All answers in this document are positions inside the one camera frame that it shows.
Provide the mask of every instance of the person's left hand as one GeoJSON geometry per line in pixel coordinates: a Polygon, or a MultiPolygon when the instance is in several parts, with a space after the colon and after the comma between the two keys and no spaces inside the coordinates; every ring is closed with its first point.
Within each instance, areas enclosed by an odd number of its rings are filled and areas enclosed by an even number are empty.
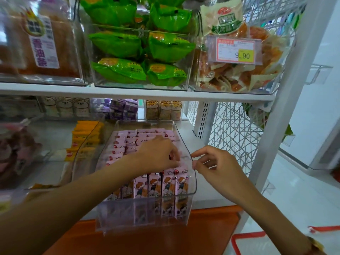
{"type": "Polygon", "coordinates": [[[170,139],[157,135],[154,139],[144,142],[138,151],[127,158],[137,159],[141,174],[159,173],[179,166],[180,155],[177,147],[170,139]]]}

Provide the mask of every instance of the hand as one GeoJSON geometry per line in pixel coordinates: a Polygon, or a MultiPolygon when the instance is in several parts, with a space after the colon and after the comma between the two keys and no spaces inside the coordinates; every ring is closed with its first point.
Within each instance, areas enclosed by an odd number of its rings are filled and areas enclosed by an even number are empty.
{"type": "Polygon", "coordinates": [[[193,152],[191,156],[202,156],[192,162],[193,169],[203,175],[207,182],[228,200],[244,208],[258,194],[261,196],[236,158],[229,152],[205,146],[193,152]]]}
{"type": "Polygon", "coordinates": [[[180,160],[177,147],[170,139],[164,138],[161,135],[157,135],[154,139],[144,142],[133,156],[138,160],[138,167],[142,171],[141,175],[145,173],[159,173],[165,169],[176,168],[179,166],[178,161],[180,160]]]}

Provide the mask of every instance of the red logo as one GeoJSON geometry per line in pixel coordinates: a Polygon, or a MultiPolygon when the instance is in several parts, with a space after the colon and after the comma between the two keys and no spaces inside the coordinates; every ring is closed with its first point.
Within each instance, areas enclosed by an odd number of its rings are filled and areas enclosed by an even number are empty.
{"type": "Polygon", "coordinates": [[[229,7],[223,7],[223,8],[221,8],[221,9],[219,9],[218,10],[218,14],[227,14],[227,13],[229,13],[229,12],[231,12],[232,11],[232,9],[231,8],[229,8],[229,7]]]}

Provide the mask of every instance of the white shelf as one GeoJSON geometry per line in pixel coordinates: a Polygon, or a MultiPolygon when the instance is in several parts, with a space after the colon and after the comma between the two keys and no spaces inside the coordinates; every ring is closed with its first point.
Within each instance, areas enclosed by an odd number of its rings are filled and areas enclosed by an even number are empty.
{"type": "Polygon", "coordinates": [[[43,95],[56,97],[82,98],[135,98],[178,100],[178,101],[216,101],[216,102],[259,102],[273,101],[273,95],[213,93],[176,90],[150,90],[130,88],[77,87],[39,85],[25,83],[0,83],[0,93],[6,95],[43,95]]]}

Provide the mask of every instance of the orange shelf base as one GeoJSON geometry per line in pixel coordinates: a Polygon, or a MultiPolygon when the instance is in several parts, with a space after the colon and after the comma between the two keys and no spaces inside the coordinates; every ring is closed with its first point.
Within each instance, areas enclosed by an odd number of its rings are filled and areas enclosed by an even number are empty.
{"type": "Polygon", "coordinates": [[[191,211],[188,226],[155,227],[122,235],[103,236],[95,232],[95,220],[80,221],[44,255],[221,255],[240,211],[238,206],[196,209],[191,211]]]}

